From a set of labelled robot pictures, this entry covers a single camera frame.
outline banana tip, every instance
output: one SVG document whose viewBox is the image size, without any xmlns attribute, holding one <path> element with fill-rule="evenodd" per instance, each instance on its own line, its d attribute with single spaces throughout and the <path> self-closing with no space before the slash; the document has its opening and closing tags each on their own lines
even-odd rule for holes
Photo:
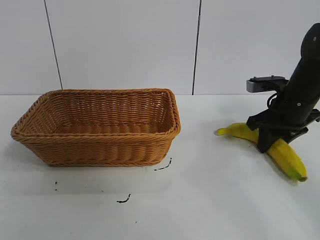
<svg viewBox="0 0 320 240">
<path fill-rule="evenodd" d="M 308 179 L 307 176 L 301 177 L 301 178 L 299 179 L 299 182 L 305 182 L 307 179 Z"/>
</svg>

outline woven basket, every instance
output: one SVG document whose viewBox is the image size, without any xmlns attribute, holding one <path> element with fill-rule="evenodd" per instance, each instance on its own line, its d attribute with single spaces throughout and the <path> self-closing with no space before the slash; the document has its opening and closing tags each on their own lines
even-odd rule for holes
<svg viewBox="0 0 320 240">
<path fill-rule="evenodd" d="M 42 95 L 11 136 L 51 166 L 147 166 L 180 132 L 168 89 L 56 90 Z"/>
</svg>

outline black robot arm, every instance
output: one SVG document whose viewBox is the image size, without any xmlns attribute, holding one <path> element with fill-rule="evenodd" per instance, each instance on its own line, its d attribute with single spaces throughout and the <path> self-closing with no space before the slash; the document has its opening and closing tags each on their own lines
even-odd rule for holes
<svg viewBox="0 0 320 240">
<path fill-rule="evenodd" d="M 301 59 L 290 80 L 271 76 L 247 81 L 248 92 L 272 90 L 276 93 L 269 98 L 268 109 L 250 116 L 246 123 L 251 130 L 259 129 L 257 147 L 262 153 L 278 139 L 289 143 L 307 133 L 307 125 L 320 121 L 320 111 L 314 109 L 320 98 L 320 23 L 305 35 Z"/>
</svg>

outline banana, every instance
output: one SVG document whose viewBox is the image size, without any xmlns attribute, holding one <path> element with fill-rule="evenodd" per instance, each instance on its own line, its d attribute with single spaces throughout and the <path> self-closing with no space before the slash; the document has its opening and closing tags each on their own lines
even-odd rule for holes
<svg viewBox="0 0 320 240">
<path fill-rule="evenodd" d="M 227 128 L 217 130 L 217 135 L 229 135 L 258 143 L 259 130 L 251 131 L 245 123 L 234 123 Z M 267 151 L 282 171 L 291 179 L 304 182 L 307 180 L 307 170 L 301 158 L 283 139 L 277 140 Z"/>
</svg>

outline white table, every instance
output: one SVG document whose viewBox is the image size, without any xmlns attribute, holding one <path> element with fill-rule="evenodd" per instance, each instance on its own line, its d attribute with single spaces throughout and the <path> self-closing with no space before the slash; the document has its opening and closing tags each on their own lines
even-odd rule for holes
<svg viewBox="0 0 320 240">
<path fill-rule="evenodd" d="M 214 135 L 267 98 L 177 96 L 182 131 L 160 164 L 55 168 L 10 138 L 37 96 L 0 96 L 1 239 L 318 240 L 320 124 L 291 144 L 308 169 L 298 185 L 251 143 Z"/>
</svg>

